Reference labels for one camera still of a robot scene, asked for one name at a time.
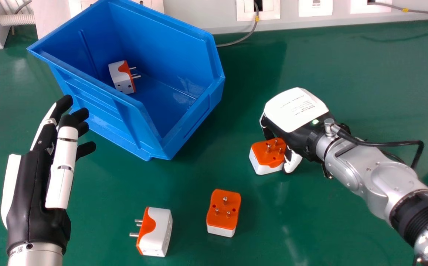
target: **green table surface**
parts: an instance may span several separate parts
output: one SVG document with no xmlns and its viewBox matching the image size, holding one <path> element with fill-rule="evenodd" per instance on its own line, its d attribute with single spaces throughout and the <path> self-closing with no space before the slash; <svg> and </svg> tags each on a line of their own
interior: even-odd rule
<svg viewBox="0 0 428 266">
<path fill-rule="evenodd" d="M 47 65 L 25 49 L 35 36 L 17 28 L 0 50 L 0 204 L 8 154 L 26 153 L 62 96 Z M 301 86 L 354 135 L 424 140 L 417 172 L 428 184 L 428 21 L 258 32 L 219 54 L 223 99 L 173 160 L 145 162 L 93 132 L 82 138 L 97 151 L 77 163 L 65 265 L 410 265 L 410 246 L 361 198 L 326 180 L 320 165 L 304 161 L 293 175 L 258 176 L 248 152 L 263 140 L 266 101 Z M 410 162 L 415 148 L 393 152 Z M 231 239 L 206 230 L 216 188 L 242 195 Z M 139 255 L 128 237 L 146 206 L 172 211 L 165 258 Z M 0 265 L 6 237 L 0 217 Z"/>
</svg>

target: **blue storage container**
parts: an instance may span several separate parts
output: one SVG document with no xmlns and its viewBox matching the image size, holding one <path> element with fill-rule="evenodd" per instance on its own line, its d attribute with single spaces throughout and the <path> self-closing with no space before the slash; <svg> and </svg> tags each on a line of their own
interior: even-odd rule
<svg viewBox="0 0 428 266">
<path fill-rule="evenodd" d="M 28 47 L 50 65 L 89 127 L 143 160 L 171 160 L 221 100 L 211 34 L 129 0 L 100 0 Z M 127 60 L 137 92 L 116 89 L 108 64 Z"/>
</svg>

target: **gray cable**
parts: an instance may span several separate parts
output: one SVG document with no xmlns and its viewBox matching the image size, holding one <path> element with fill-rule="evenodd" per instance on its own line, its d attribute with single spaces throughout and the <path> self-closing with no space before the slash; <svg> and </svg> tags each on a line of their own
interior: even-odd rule
<svg viewBox="0 0 428 266">
<path fill-rule="evenodd" d="M 394 5 L 388 5 L 388 4 L 384 4 L 384 3 L 371 2 L 371 3 L 368 3 L 368 4 L 369 5 L 377 5 L 377 6 L 384 6 L 384 7 L 391 7 L 393 9 L 401 10 L 403 12 L 428 14 L 428 11 L 424 11 L 424 10 L 411 10 L 411 9 L 408 9 L 408 8 L 397 7 L 397 6 L 394 6 Z"/>
<path fill-rule="evenodd" d="M 32 2 L 32 0 L 28 0 L 27 2 L 23 3 L 21 6 L 19 6 L 17 8 L 17 10 L 15 10 L 15 12 L 13 12 L 13 14 L 17 14 L 20 10 L 22 10 L 22 8 L 26 7 L 28 4 L 30 4 Z"/>
<path fill-rule="evenodd" d="M 231 46 L 231 45 L 234 45 L 234 44 L 238 44 L 239 42 L 241 42 L 241 41 L 247 39 L 248 37 L 250 37 L 250 35 L 252 35 L 253 32 L 255 32 L 255 28 L 257 27 L 257 23 L 258 23 L 258 6 L 257 6 L 257 3 L 255 1 L 253 2 L 253 5 L 255 7 L 255 11 L 257 12 L 257 15 L 255 17 L 255 23 L 253 24 L 252 30 L 249 33 L 247 33 L 244 37 L 241 37 L 240 39 L 238 39 L 236 41 L 227 42 L 226 44 L 218 44 L 218 45 L 216 45 L 216 47 L 228 47 L 228 46 Z"/>
</svg>

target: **flexible conduit hose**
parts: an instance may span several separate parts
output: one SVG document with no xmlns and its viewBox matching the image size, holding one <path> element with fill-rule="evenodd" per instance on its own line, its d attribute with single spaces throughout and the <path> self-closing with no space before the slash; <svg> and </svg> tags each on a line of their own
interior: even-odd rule
<svg viewBox="0 0 428 266">
<path fill-rule="evenodd" d="M 35 25 L 35 17 L 32 14 L 1 15 L 2 26 Z"/>
</svg>

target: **robotic arm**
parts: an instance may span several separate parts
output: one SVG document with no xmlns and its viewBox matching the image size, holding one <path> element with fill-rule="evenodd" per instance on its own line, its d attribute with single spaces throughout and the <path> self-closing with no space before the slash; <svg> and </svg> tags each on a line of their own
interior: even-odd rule
<svg viewBox="0 0 428 266">
<path fill-rule="evenodd" d="M 4 181 L 1 217 L 8 230 L 8 266 L 60 266 L 70 239 L 66 209 L 75 162 L 96 149 L 78 138 L 89 130 L 86 108 L 70 115 L 67 95 L 50 108 L 30 151 L 11 154 Z"/>
<path fill-rule="evenodd" d="M 414 248 L 416 262 L 428 266 L 428 187 L 413 168 L 424 148 L 422 141 L 368 143 L 350 135 L 325 104 L 305 89 L 278 94 L 265 105 L 260 126 L 267 140 L 285 140 L 283 171 L 291 173 L 302 158 L 323 166 L 366 201 L 369 210 L 384 219 Z M 411 167 L 390 160 L 382 146 L 419 145 Z"/>
</svg>

